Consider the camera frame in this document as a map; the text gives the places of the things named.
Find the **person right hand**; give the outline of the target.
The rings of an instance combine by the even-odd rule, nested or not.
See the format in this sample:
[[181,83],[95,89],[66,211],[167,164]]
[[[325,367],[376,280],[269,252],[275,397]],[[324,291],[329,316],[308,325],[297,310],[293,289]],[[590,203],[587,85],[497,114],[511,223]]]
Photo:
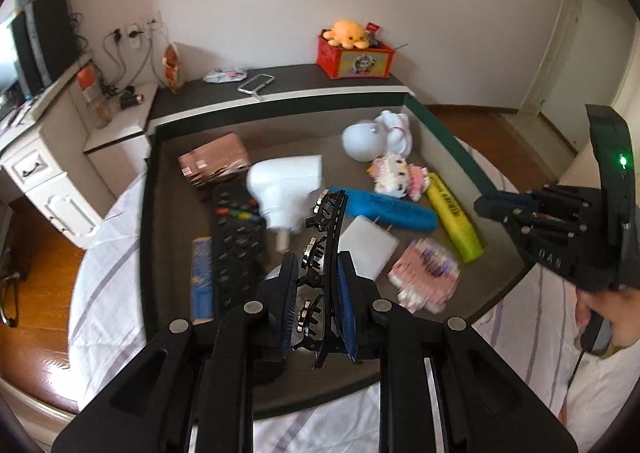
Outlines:
[[575,319],[584,329],[596,312],[611,322],[612,343],[617,348],[634,345],[640,336],[640,291],[626,288],[623,291],[576,291]]

